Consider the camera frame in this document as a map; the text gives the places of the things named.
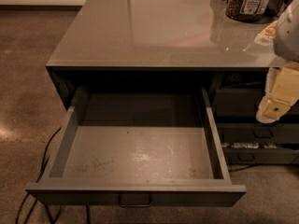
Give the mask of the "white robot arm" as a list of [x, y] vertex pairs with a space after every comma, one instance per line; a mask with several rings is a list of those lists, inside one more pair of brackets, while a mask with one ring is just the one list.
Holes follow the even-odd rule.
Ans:
[[273, 123], [284, 116], [299, 100], [299, 0], [292, 0], [277, 21], [264, 28], [254, 40], [273, 45], [275, 54], [286, 62], [270, 68], [265, 81], [256, 119]]

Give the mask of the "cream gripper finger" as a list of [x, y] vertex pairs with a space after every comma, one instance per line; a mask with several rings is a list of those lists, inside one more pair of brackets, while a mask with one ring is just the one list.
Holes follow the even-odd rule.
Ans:
[[256, 119], [261, 123], [278, 121], [299, 100], [299, 62], [287, 62], [280, 68], [270, 68]]

